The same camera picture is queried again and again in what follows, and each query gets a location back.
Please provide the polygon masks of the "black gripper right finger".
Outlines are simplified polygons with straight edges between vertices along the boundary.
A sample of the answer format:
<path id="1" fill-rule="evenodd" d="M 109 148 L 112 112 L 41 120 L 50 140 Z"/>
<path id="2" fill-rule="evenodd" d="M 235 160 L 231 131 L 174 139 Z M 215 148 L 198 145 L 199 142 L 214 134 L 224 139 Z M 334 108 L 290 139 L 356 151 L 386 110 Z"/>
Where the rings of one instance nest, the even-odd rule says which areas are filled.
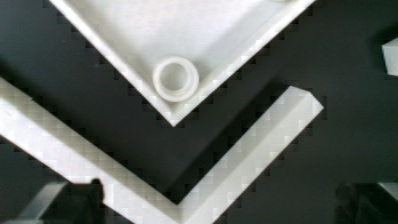
<path id="1" fill-rule="evenodd" d="M 398 183 L 343 183 L 334 224 L 398 224 Z"/>

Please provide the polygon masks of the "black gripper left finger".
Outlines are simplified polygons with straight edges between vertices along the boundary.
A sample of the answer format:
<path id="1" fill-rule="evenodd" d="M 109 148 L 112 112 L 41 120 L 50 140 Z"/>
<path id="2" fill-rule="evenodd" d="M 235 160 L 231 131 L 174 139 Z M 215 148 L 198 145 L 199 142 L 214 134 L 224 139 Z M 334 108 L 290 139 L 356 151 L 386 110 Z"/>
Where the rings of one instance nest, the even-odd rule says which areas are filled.
<path id="1" fill-rule="evenodd" d="M 11 224 L 105 224 L 103 198 L 98 179 L 79 184 L 50 182 Z"/>

